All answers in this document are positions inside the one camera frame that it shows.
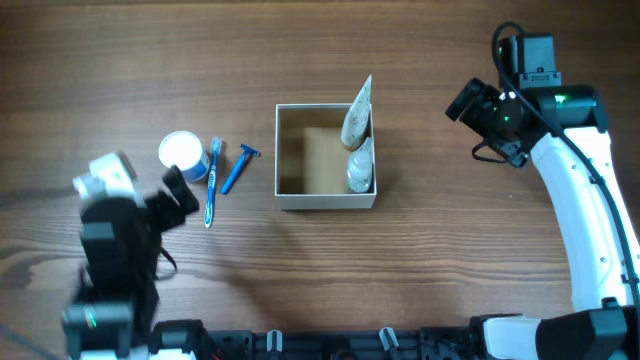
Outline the cotton swab tub blue label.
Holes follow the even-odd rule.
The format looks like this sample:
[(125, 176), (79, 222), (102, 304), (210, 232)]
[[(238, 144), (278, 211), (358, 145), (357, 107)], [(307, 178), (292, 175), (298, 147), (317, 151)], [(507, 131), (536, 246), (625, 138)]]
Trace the cotton swab tub blue label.
[(210, 160), (200, 139), (189, 131), (168, 134), (159, 144), (158, 157), (165, 167), (176, 166), (188, 182), (200, 181), (210, 169)]

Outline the blue white Colgate toothbrush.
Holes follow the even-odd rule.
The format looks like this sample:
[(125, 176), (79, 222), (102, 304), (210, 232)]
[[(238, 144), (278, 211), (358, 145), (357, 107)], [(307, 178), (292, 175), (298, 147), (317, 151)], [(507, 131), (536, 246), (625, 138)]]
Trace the blue white Colgate toothbrush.
[(219, 137), (214, 137), (211, 143), (211, 166), (209, 170), (208, 194), (204, 215), (204, 225), (206, 228), (210, 228), (212, 226), (214, 219), (214, 205), (217, 185), (217, 164), (218, 157), (221, 152), (222, 139)]

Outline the blue disposable razor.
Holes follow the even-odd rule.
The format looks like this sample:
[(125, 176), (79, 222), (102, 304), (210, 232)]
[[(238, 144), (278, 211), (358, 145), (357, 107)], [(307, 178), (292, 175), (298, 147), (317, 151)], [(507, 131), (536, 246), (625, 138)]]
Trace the blue disposable razor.
[(246, 168), (246, 166), (249, 163), (249, 161), (253, 157), (260, 157), (261, 156), (261, 153), (258, 150), (256, 150), (255, 148), (253, 148), (253, 147), (251, 147), (251, 146), (249, 146), (247, 144), (242, 144), (241, 148), (243, 150), (243, 153), (239, 157), (239, 159), (236, 162), (236, 164), (234, 165), (229, 177), (227, 178), (227, 180), (225, 181), (225, 183), (223, 184), (223, 186), (221, 188), (221, 193), (223, 195), (227, 195), (231, 191), (231, 189), (233, 188), (234, 184), (236, 183), (236, 181), (241, 176), (242, 172)]

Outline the white patterned cream tube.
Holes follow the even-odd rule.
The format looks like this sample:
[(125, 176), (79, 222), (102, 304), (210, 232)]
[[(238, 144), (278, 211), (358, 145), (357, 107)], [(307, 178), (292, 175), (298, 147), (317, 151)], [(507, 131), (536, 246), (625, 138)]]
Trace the white patterned cream tube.
[(369, 75), (344, 118), (341, 141), (349, 150), (357, 149), (364, 142), (371, 105), (372, 80), (373, 76)]

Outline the clear small bottle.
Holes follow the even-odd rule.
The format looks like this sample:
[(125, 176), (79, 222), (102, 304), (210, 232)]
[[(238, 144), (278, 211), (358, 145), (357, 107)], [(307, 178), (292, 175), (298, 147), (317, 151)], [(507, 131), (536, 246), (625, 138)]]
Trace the clear small bottle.
[(367, 137), (363, 144), (348, 159), (346, 169), (346, 191), (348, 193), (366, 193), (373, 177), (374, 141)]

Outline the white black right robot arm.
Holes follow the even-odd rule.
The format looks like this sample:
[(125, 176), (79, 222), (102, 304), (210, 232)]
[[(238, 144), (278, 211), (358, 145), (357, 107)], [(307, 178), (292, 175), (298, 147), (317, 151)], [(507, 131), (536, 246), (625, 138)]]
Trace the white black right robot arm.
[[(470, 80), (447, 108), (493, 151), (533, 164), (552, 200), (567, 254), (573, 312), (473, 317), (462, 327), (285, 334), (207, 331), (162, 322), (153, 355), (180, 359), (635, 359), (639, 355), (639, 244), (611, 163), (597, 91), (566, 86), (549, 34), (496, 30), (498, 86)], [(275, 197), (284, 210), (368, 209), (378, 192), (371, 89), (352, 103), (280, 104)]]

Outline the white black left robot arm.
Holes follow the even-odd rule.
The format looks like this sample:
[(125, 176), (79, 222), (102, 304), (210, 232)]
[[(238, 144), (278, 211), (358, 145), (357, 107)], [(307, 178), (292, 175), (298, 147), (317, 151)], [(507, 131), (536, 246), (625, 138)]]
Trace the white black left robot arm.
[(80, 240), (90, 281), (80, 282), (62, 313), (70, 358), (105, 350), (124, 359), (149, 341), (162, 233), (198, 210), (189, 190), (144, 199), (96, 194), (84, 202)]

